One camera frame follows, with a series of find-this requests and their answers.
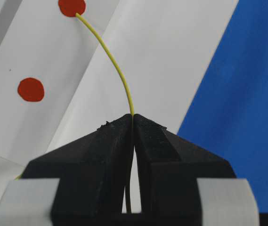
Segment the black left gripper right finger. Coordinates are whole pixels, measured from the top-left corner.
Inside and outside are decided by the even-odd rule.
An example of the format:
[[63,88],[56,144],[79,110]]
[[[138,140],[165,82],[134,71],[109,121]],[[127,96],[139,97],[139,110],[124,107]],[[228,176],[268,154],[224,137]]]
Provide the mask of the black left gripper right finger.
[[200,226],[198,178],[235,178],[230,163],[140,114],[133,117],[142,213],[160,226]]

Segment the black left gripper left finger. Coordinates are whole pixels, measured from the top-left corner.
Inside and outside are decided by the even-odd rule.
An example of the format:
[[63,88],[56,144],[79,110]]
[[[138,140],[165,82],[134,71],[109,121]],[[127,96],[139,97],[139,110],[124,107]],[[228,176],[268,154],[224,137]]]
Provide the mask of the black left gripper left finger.
[[58,178],[51,210],[56,226],[104,226],[121,214],[132,148],[132,116],[31,160],[23,179]]

